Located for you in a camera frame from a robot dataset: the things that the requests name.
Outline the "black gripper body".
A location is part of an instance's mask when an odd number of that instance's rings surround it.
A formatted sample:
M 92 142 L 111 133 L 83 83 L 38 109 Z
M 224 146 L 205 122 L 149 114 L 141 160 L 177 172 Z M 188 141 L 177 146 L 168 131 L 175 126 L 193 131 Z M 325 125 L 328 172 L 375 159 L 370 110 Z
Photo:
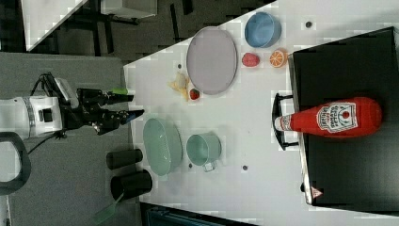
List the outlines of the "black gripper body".
M 107 96 L 113 94 L 112 91 L 78 89 L 77 93 L 79 106 L 76 108 L 71 108 L 63 97 L 58 97 L 63 131 L 92 126 L 100 136 L 120 127 L 122 111 L 104 109 L 104 105 L 108 105 Z

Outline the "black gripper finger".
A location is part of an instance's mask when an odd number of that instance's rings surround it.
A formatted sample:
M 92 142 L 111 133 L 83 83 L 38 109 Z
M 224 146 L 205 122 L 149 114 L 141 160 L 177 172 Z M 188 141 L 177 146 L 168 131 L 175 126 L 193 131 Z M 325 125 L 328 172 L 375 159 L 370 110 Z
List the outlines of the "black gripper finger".
M 106 99 L 106 103 L 108 105 L 114 105 L 119 103 L 128 103 L 134 100 L 134 95 L 125 95 L 125 94 L 109 94 Z
M 122 125 L 127 124 L 128 122 L 130 122 L 130 121 L 142 116 L 144 114 L 144 112 L 145 112 L 144 109 L 122 111 L 120 113 L 120 115 L 121 115 L 120 123 Z

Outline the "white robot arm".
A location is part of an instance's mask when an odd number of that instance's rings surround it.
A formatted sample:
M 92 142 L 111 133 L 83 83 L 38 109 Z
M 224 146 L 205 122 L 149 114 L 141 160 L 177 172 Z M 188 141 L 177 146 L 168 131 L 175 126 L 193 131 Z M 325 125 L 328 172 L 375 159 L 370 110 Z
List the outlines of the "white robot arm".
M 109 110 L 105 105 L 128 103 L 133 95 L 100 89 L 78 89 L 76 106 L 59 96 L 16 97 L 1 101 L 1 131 L 22 140 L 32 137 L 64 138 L 67 131 L 91 126 L 98 136 L 142 116 L 144 109 Z

